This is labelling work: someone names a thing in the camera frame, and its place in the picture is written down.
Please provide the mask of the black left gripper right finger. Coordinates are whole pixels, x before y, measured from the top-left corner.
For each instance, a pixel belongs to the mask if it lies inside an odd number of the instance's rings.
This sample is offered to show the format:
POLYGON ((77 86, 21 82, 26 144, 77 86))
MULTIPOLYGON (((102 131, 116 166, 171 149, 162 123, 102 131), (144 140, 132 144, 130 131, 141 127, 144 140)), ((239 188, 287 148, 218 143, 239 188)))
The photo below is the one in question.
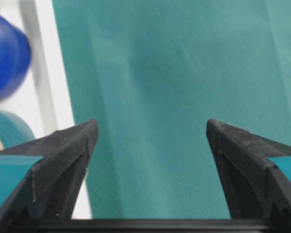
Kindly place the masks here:
POLYGON ((207 140, 232 219, 269 219, 291 233, 291 146, 209 119, 207 140))

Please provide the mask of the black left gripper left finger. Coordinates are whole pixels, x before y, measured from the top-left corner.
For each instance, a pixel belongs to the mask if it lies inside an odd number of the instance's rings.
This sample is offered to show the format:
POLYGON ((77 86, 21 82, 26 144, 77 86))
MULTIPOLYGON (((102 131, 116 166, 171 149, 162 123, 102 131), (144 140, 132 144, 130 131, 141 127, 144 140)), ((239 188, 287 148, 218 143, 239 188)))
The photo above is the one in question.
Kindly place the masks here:
POLYGON ((98 139, 90 119, 0 151, 0 233, 26 220, 69 220, 98 139))

